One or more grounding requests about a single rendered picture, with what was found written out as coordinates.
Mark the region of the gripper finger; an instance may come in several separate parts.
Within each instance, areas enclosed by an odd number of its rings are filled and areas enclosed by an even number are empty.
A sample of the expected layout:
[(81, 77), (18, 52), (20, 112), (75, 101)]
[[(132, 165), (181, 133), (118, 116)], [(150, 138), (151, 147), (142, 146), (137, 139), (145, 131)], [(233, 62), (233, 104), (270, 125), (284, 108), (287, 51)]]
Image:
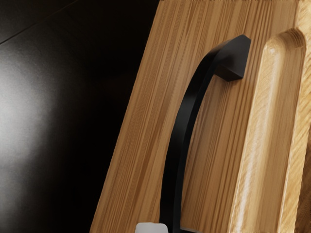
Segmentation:
[(141, 222), (136, 225), (134, 233), (168, 233), (168, 228), (162, 223)]

